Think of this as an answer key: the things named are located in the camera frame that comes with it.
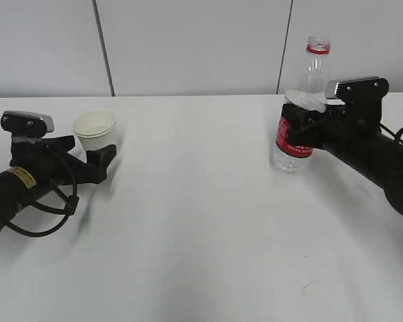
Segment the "water bottle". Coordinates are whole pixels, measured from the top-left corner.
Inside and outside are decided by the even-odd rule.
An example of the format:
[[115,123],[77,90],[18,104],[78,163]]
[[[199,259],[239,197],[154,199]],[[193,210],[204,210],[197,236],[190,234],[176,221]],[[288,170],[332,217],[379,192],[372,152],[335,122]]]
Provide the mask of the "water bottle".
[[[327,56],[330,40],[311,36],[306,46],[306,70],[300,77],[298,86],[285,91],[285,102],[310,111],[325,112],[327,100],[325,87],[330,80]],[[305,146],[292,146],[287,143],[286,132],[289,123],[283,117],[279,120],[276,141],[273,145],[273,161],[282,170],[300,171],[309,164],[313,149]]]

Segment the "black cable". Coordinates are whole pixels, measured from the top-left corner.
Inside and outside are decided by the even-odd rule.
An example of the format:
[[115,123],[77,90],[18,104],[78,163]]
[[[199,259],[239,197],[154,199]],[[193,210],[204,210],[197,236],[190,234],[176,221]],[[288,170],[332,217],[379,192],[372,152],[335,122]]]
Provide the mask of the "black cable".
[[4,224],[8,226],[8,228],[12,229],[13,231],[16,231],[17,233],[20,233],[21,235],[27,236],[27,237],[45,237],[47,235],[50,235],[51,233],[54,233],[55,231],[59,230],[69,219],[70,215],[65,215],[59,223],[57,223],[53,228],[46,230],[46,231],[40,231],[40,232],[35,232],[35,231],[28,231],[25,229],[22,229],[21,227],[18,227],[14,223],[10,221],[4,220]]
[[386,127],[384,124],[380,124],[380,126],[385,132],[390,134],[394,139],[396,138],[396,134],[393,131],[391,131],[388,127]]
[[52,187],[52,191],[54,191],[67,205],[69,204],[69,198],[57,186]]
[[397,145],[401,141],[402,136],[403,136],[403,127],[397,131],[396,137],[394,138],[394,144]]
[[[64,158],[57,152],[55,152],[54,150],[50,149],[48,146],[45,147],[46,151],[48,151],[49,153],[51,153],[55,158],[58,159],[58,161],[60,161],[60,163],[64,166],[64,168],[67,171],[67,174],[70,176],[70,179],[72,181],[72,197],[77,197],[78,194],[78,184],[76,182],[76,178],[75,175],[73,174],[72,169],[70,168],[70,166],[66,163],[66,161],[64,160]],[[61,219],[61,221],[59,223],[57,223],[53,228],[48,229],[46,231],[39,231],[39,232],[35,232],[35,231],[28,231],[25,230],[21,227],[18,227],[17,225],[15,225],[14,223],[10,222],[9,220],[6,220],[4,218],[0,217],[0,220],[10,229],[12,229],[13,231],[16,231],[17,233],[20,233],[21,235],[27,236],[27,237],[44,237],[47,235],[50,235],[54,232],[56,232],[57,230],[59,230],[65,223],[66,221],[69,219],[69,217],[72,215],[71,213],[71,208],[69,207],[69,209],[66,211],[66,209],[56,209],[56,208],[52,208],[52,207],[48,207],[46,205],[42,205],[41,203],[38,203],[37,201],[32,201],[31,203],[27,203],[28,205],[31,205],[41,211],[47,212],[47,213],[53,213],[56,215],[64,215],[64,217]]]

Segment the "white wall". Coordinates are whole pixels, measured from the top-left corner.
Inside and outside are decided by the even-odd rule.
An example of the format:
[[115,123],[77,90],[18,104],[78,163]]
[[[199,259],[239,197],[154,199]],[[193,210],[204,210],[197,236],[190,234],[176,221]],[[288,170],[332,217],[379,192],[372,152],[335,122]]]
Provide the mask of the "white wall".
[[310,34],[331,38],[332,77],[379,75],[403,91],[403,0],[294,0],[280,93],[303,70]]
[[[117,95],[270,94],[291,0],[97,0]],[[279,92],[307,37],[330,36],[335,78],[403,91],[403,0],[294,0]],[[109,96],[91,0],[0,0],[0,97]]]
[[116,95],[275,93],[290,0],[97,0]]
[[0,97],[110,95],[91,0],[0,0]]

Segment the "paper cup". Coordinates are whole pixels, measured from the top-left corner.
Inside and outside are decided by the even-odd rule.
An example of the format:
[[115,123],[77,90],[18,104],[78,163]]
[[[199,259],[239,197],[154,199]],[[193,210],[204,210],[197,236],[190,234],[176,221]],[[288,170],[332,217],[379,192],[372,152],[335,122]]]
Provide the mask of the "paper cup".
[[115,125],[113,113],[95,109],[79,116],[73,124],[73,131],[85,151],[96,151],[117,144]]

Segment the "table surface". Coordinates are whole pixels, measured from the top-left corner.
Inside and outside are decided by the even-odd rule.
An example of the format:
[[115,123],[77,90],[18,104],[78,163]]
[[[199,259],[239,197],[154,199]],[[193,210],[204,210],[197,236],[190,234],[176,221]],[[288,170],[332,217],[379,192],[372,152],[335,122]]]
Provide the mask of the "table surface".
[[[403,217],[325,152],[303,173],[272,167],[282,101],[0,99],[0,116],[51,115],[55,136],[110,109],[122,138],[113,178],[82,187],[60,231],[2,231],[0,321],[403,321]],[[403,93],[384,99],[384,124],[403,126]],[[0,128],[0,172],[9,148]],[[57,221],[15,218],[35,230]]]

